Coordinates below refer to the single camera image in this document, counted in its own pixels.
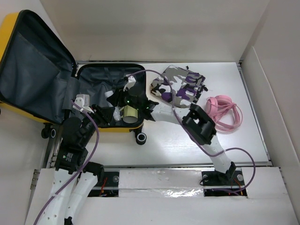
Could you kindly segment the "pink headphones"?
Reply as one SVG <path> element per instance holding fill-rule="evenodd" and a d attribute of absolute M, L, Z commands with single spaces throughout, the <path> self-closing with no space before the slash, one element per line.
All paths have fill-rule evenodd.
<path fill-rule="evenodd" d="M 215 122 L 217 132 L 222 134 L 233 133 L 243 122 L 242 110 L 226 95 L 217 95 L 207 98 L 205 112 Z M 227 124 L 221 121 L 221 119 L 229 113 L 233 114 L 233 124 Z"/>

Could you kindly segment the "camouflage clothing bundle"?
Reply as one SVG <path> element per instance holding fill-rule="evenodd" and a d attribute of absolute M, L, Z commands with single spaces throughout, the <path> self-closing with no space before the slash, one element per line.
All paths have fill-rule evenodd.
<path fill-rule="evenodd" d="M 196 104 L 202 92 L 208 90 L 204 85 L 206 78 L 188 69 L 169 66 L 163 75 L 164 78 L 159 76 L 152 81 L 150 92 L 167 103 L 174 103 L 178 108 L 189 108 L 191 104 Z"/>

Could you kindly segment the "yellow Pikachu suitcase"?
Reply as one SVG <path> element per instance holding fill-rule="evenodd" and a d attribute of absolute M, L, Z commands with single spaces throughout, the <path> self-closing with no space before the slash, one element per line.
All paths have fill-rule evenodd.
<path fill-rule="evenodd" d="M 43 19 L 33 11 L 7 14 L 0 26 L 0 101 L 10 110 L 44 123 L 41 136 L 56 136 L 55 125 L 79 117 L 71 100 L 90 96 L 90 107 L 109 107 L 105 92 L 125 86 L 124 77 L 134 74 L 136 85 L 146 90 L 146 73 L 138 64 L 92 63 L 78 66 L 70 51 Z M 114 117 L 106 132 L 134 132 L 143 145 L 143 118 L 128 124 Z"/>

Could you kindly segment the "pale yellow mug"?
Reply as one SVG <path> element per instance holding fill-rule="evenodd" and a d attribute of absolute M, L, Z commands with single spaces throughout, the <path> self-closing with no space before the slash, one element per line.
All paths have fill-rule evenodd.
<path fill-rule="evenodd" d="M 120 109 L 121 118 L 125 123 L 132 124 L 138 121 L 138 110 L 126 105 Z"/>

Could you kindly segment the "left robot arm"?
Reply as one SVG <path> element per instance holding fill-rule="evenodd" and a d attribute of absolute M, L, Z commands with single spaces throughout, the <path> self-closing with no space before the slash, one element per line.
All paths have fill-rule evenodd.
<path fill-rule="evenodd" d="M 69 117 L 62 123 L 62 141 L 54 164 L 54 180 L 49 199 L 38 213 L 36 225 L 73 225 L 94 186 L 104 182 L 104 167 L 91 162 L 92 153 L 86 149 L 100 125 L 109 125 L 114 108 L 73 107 L 84 114 Z"/>

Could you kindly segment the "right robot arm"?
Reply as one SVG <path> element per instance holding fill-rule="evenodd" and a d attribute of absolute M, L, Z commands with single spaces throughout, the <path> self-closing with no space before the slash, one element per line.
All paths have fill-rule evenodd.
<path fill-rule="evenodd" d="M 117 89 L 116 105 L 134 108 L 144 120 L 180 125 L 190 139 L 210 157 L 214 166 L 211 179 L 206 179 L 210 185 L 225 186 L 234 179 L 236 165 L 226 155 L 218 140 L 215 122 L 200 106 L 191 104 L 189 108 L 173 108 L 148 99 L 145 91 L 134 87 Z"/>

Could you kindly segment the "white tube bottle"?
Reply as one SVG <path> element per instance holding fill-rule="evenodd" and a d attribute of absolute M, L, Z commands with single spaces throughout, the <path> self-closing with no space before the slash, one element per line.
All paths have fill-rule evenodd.
<path fill-rule="evenodd" d="M 114 107 L 113 117 L 116 122 L 121 120 L 120 108 L 118 107 L 117 93 L 114 93 L 112 90 L 105 92 L 106 100 L 110 107 Z"/>

